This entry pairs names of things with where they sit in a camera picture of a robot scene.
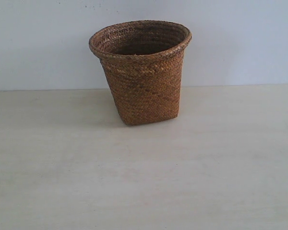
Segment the brown woven wicker basket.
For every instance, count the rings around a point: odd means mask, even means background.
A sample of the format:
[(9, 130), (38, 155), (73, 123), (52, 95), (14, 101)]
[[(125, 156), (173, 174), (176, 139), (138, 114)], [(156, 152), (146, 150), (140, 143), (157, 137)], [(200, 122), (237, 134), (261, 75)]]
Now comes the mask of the brown woven wicker basket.
[(90, 37), (124, 124), (178, 116), (184, 50), (191, 39), (186, 26), (158, 20), (118, 23)]

